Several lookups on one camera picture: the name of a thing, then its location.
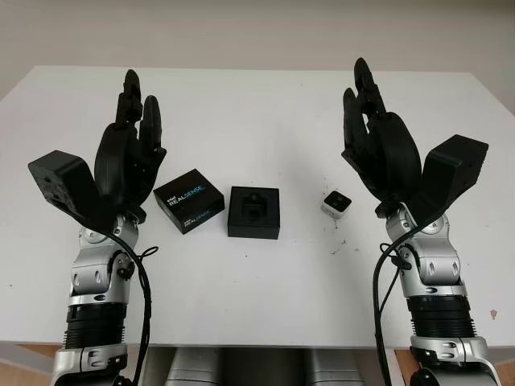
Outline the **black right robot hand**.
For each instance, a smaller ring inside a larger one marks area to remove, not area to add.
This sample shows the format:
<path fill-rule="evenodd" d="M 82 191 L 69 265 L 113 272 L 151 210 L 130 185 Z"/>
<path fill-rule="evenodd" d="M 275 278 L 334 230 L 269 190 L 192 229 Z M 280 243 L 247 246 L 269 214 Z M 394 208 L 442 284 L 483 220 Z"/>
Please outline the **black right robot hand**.
<path fill-rule="evenodd" d="M 418 189 L 422 165 L 404 121 L 385 108 L 373 74 L 363 58 L 354 64 L 355 89 L 343 95 L 342 157 L 380 201 L 379 218 L 395 212 Z"/>

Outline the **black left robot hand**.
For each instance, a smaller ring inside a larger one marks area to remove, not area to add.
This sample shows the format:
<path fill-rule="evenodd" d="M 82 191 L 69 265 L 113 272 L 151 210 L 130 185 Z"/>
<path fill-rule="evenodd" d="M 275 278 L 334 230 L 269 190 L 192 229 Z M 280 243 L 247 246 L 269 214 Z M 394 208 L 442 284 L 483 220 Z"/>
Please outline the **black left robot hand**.
<path fill-rule="evenodd" d="M 142 204 L 154 188 L 167 154 L 162 147 L 162 119 L 155 96 L 142 99 L 136 71 L 126 72 L 117 100 L 115 121 L 109 124 L 97 150 L 94 179 L 100 196 L 142 224 Z"/>

